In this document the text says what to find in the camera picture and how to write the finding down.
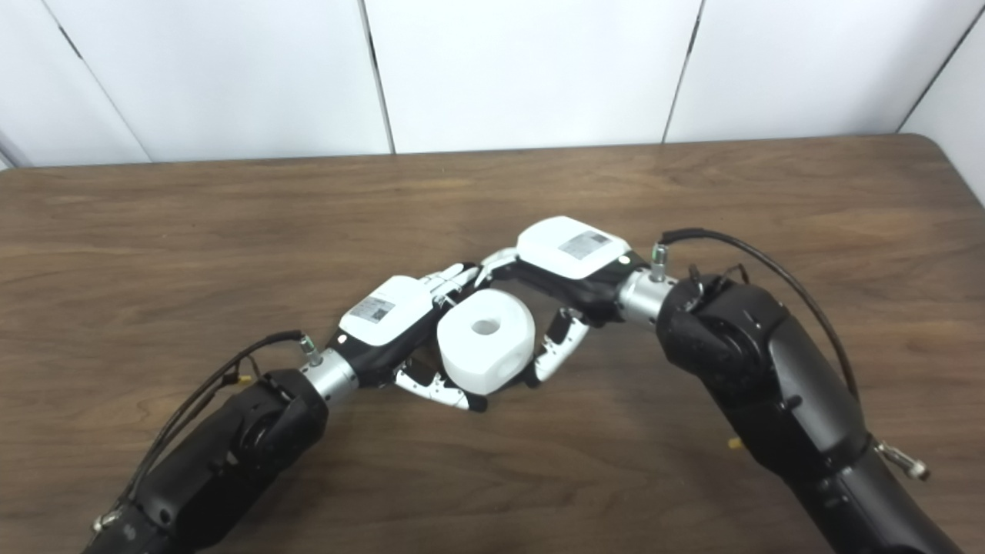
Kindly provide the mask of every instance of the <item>silver cylinder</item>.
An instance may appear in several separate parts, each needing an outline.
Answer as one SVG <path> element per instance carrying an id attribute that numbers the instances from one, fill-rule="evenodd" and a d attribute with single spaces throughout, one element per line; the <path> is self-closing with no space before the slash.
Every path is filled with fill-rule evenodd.
<path id="1" fill-rule="evenodd" d="M 650 274 L 650 269 L 639 268 L 626 278 L 619 290 L 619 312 L 626 321 L 652 329 L 664 299 L 677 281 L 654 281 Z"/>
<path id="2" fill-rule="evenodd" d="M 329 348 L 322 352 L 321 358 L 317 366 L 305 365 L 300 371 L 331 408 L 359 388 L 360 380 L 349 362 L 335 350 Z"/>

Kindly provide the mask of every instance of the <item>white object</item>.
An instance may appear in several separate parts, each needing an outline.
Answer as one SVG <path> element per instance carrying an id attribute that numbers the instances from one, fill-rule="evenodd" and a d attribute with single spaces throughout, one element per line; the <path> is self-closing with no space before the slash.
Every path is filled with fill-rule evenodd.
<path id="1" fill-rule="evenodd" d="M 903 125 L 930 137 L 985 203 L 985 20 L 979 20 Z"/>
<path id="2" fill-rule="evenodd" d="M 895 132 L 982 4 L 707 0 L 667 141 Z"/>
<path id="3" fill-rule="evenodd" d="M 434 304 L 443 306 L 446 302 L 452 302 L 449 295 L 461 293 L 476 275 L 479 274 L 478 267 L 465 269 L 462 263 L 455 263 L 444 271 L 431 273 L 422 277 L 421 282 L 430 290 L 431 300 Z"/>
<path id="4" fill-rule="evenodd" d="M 534 374 L 538 381 L 544 382 L 551 378 L 561 364 L 578 348 L 585 335 L 588 334 L 589 328 L 581 319 L 570 317 L 567 333 L 560 344 L 546 336 L 544 337 L 544 342 L 541 343 L 541 346 L 544 347 L 544 353 L 534 360 Z"/>
<path id="5" fill-rule="evenodd" d="M 0 5 L 0 150 L 22 167 L 150 159 L 40 1 Z"/>
<path id="6" fill-rule="evenodd" d="M 46 3 L 155 162 L 389 153 L 359 0 Z"/>
<path id="7" fill-rule="evenodd" d="M 411 379 L 403 370 L 397 372 L 394 380 L 397 386 L 421 398 L 427 398 L 453 408 L 469 409 L 469 399 L 465 397 L 465 392 L 453 386 L 445 386 L 446 382 L 441 378 L 441 375 L 435 374 L 430 384 L 423 385 Z"/>
<path id="8" fill-rule="evenodd" d="M 660 142 L 700 1 L 365 4 L 409 153 Z"/>
<path id="9" fill-rule="evenodd" d="M 370 346 L 390 343 L 433 308 L 421 280 L 394 275 L 346 312 L 339 327 Z"/>
<path id="10" fill-rule="evenodd" d="M 520 259 L 568 279 L 583 279 L 629 251 L 626 241 L 566 216 L 528 227 L 516 241 Z"/>
<path id="11" fill-rule="evenodd" d="M 444 370 L 464 390 L 495 392 L 530 362 L 534 332 L 534 317 L 519 299 L 495 289 L 479 291 L 438 322 Z"/>
<path id="12" fill-rule="evenodd" d="M 516 248 L 511 246 L 509 248 L 503 248 L 498 250 L 493 254 L 486 257 L 482 263 L 482 271 L 479 272 L 479 276 L 476 277 L 476 285 L 479 286 L 487 279 L 492 279 L 493 272 L 500 267 L 505 267 L 507 265 L 516 263 Z"/>

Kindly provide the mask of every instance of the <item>label sticker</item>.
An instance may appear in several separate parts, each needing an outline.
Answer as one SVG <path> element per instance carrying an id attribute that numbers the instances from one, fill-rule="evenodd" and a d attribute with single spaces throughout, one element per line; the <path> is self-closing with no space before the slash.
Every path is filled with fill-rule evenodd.
<path id="1" fill-rule="evenodd" d="M 595 250 L 605 246 L 613 240 L 594 231 L 586 231 L 574 239 L 558 246 L 558 250 L 570 255 L 574 259 L 585 259 L 585 257 Z"/>
<path id="2" fill-rule="evenodd" d="M 362 299 L 362 302 L 356 304 L 349 313 L 356 317 L 361 317 L 370 323 L 379 323 L 381 319 L 393 310 L 394 306 L 396 305 L 392 302 L 386 302 L 385 300 L 374 297 L 366 297 Z"/>

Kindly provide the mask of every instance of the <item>panel seam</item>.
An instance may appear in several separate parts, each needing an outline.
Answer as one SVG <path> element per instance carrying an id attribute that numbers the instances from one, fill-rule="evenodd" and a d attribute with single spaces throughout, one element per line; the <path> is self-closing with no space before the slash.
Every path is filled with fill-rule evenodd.
<path id="1" fill-rule="evenodd" d="M 684 77 L 688 71 L 688 63 L 690 62 L 690 55 L 694 50 L 694 42 L 697 40 L 697 29 L 701 26 L 701 16 L 704 14 L 704 2 L 705 0 L 701 0 L 701 4 L 697 7 L 697 16 L 694 18 L 694 27 L 690 31 L 688 52 L 684 56 L 684 63 L 681 64 L 681 75 L 678 77 L 678 84 L 674 89 L 674 99 L 671 100 L 670 112 L 667 113 L 667 124 L 664 126 L 664 134 L 660 139 L 661 144 L 667 143 L 667 133 L 671 130 L 671 121 L 674 120 L 674 110 L 677 108 L 677 100 L 681 95 L 681 85 L 684 83 Z"/>
<path id="2" fill-rule="evenodd" d="M 386 131 L 386 143 L 390 154 L 396 154 L 397 148 L 393 142 L 393 128 L 390 126 L 390 110 L 386 105 L 386 94 L 383 92 L 383 79 L 379 74 L 379 62 L 376 60 L 376 45 L 372 41 L 372 30 L 369 28 L 369 12 L 365 0 L 357 0 L 362 17 L 362 31 L 365 34 L 366 46 L 369 48 L 369 62 L 372 65 L 372 77 L 376 84 L 376 96 L 379 98 L 379 109 L 383 115 L 383 129 Z"/>
<path id="3" fill-rule="evenodd" d="M 954 58 L 954 55 L 957 53 L 957 50 L 961 48 L 962 44 L 964 44 L 964 40 L 968 38 L 968 35 L 971 34 L 971 30 L 973 30 L 975 26 L 978 25 L 978 21 L 982 18 L 982 14 L 985 14 L 985 4 L 982 4 L 982 7 L 978 10 L 978 14 L 974 18 L 972 18 L 971 25 L 969 25 L 968 28 L 964 30 L 964 33 L 961 35 L 961 38 L 957 40 L 957 44 L 955 44 L 954 48 L 951 49 L 951 52 L 948 54 L 948 57 L 944 59 L 944 63 L 941 64 L 941 67 L 937 68 L 937 73 L 934 74 L 934 77 L 931 77 L 930 82 L 927 83 L 927 86 L 924 87 L 924 90 L 920 93 L 920 96 L 917 97 L 917 101 L 913 103 L 913 105 L 910 107 L 910 110 L 906 113 L 905 116 L 903 116 L 903 120 L 899 123 L 899 126 L 896 127 L 896 134 L 902 132 L 903 127 L 906 125 L 906 122 L 909 121 L 910 117 L 913 116 L 913 112 L 916 111 L 920 103 L 923 102 L 923 99 L 927 96 L 927 93 L 929 93 L 930 90 L 934 88 L 934 84 L 937 83 L 937 80 L 940 79 L 941 74 L 944 73 L 945 68 L 947 68 L 948 64 L 951 63 L 951 59 Z"/>
<path id="4" fill-rule="evenodd" d="M 96 72 L 93 71 L 93 68 L 89 65 L 89 62 L 86 61 L 85 57 L 83 57 L 82 52 L 79 51 L 79 48 L 75 45 L 75 42 L 72 40 L 72 38 L 68 36 L 68 33 L 65 31 L 65 28 L 62 27 L 61 22 L 58 21 L 58 18 L 55 16 L 55 13 L 52 12 L 51 7 L 48 6 L 47 0 L 40 0 L 40 1 L 41 1 L 41 5 L 44 6 L 44 9 L 47 10 L 48 15 L 51 17 L 51 20 L 55 22 L 55 26 L 58 27 L 58 30 L 61 31 L 62 35 L 68 41 L 69 45 L 71 45 L 72 49 L 75 50 L 75 54 L 79 56 L 79 61 L 81 61 L 84 66 L 86 66 L 86 71 L 89 72 L 89 75 L 93 78 L 93 81 L 96 82 L 96 86 L 99 87 L 99 90 L 102 92 L 102 95 L 106 98 L 106 101 L 109 102 L 109 105 L 113 108 L 113 111 L 116 112 L 116 116 L 120 118 L 120 121 L 123 123 L 123 126 L 126 127 L 126 130 L 130 133 L 130 136 L 133 137 L 134 142 L 137 143 L 137 146 L 140 147 L 141 152 L 144 153 L 144 157 L 147 158 L 147 162 L 152 163 L 154 161 L 154 158 L 152 158 L 151 154 L 147 151 L 147 147 L 144 146 L 144 143 L 141 142 L 140 137 L 137 136 L 137 133 L 133 130 L 133 127 L 130 126 L 130 122 L 127 121 L 126 117 L 123 116 L 123 112 L 120 111 L 119 106 L 116 105 L 116 102 L 113 101 L 113 98 L 112 96 L 109 95 L 109 92 L 106 90 L 106 87 L 102 85 L 102 81 L 100 81 L 99 77 L 96 76 Z"/>
<path id="5" fill-rule="evenodd" d="M 7 155 L 7 152 L 4 150 L 2 144 L 0 144 L 0 163 L 3 163 L 10 169 L 20 167 L 18 164 L 15 164 L 14 162 L 11 161 L 10 156 Z"/>

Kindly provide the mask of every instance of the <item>cable connector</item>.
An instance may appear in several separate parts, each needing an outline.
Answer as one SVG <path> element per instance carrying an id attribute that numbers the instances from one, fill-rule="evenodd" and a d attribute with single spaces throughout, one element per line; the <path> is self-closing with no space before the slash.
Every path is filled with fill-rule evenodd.
<path id="1" fill-rule="evenodd" d="M 653 245 L 650 261 L 650 280 L 663 283 L 667 279 L 667 246 L 661 242 Z"/>
<path id="2" fill-rule="evenodd" d="M 891 447 L 885 441 L 876 443 L 876 452 L 882 454 L 886 461 L 902 469 L 910 479 L 926 481 L 930 478 L 930 467 L 926 463 L 907 455 L 903 450 Z"/>
<path id="3" fill-rule="evenodd" d="M 301 352 L 303 352 L 304 356 L 308 359 L 309 367 L 313 368 L 321 365 L 321 353 L 318 352 L 318 347 L 314 345 L 314 341 L 311 340 L 311 337 L 303 335 L 297 344 L 300 345 Z"/>

